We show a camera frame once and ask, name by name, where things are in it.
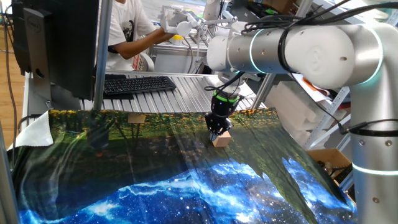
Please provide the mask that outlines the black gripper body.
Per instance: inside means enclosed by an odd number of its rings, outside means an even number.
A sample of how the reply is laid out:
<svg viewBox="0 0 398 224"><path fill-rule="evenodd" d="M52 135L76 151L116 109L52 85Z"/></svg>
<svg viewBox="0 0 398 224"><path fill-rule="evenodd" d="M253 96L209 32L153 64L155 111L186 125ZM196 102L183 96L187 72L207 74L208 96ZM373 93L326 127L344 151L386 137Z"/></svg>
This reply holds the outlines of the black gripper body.
<svg viewBox="0 0 398 224"><path fill-rule="evenodd" d="M211 134L223 134L233 127L229 116L234 113L238 103L238 98L234 100L211 99L211 111L205 114L205 122Z"/></svg>

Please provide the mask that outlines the person bare hand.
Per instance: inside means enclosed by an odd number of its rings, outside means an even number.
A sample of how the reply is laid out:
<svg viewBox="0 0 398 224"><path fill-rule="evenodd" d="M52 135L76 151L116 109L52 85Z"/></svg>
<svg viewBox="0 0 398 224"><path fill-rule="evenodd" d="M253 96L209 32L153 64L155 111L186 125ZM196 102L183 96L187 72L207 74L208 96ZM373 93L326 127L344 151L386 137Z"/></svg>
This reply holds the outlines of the person bare hand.
<svg viewBox="0 0 398 224"><path fill-rule="evenodd" d="M171 33L166 33L166 31L161 27L159 29L156 30L156 41L155 44L160 44L162 42L165 42L169 39L171 39L175 34L171 34Z"/></svg>

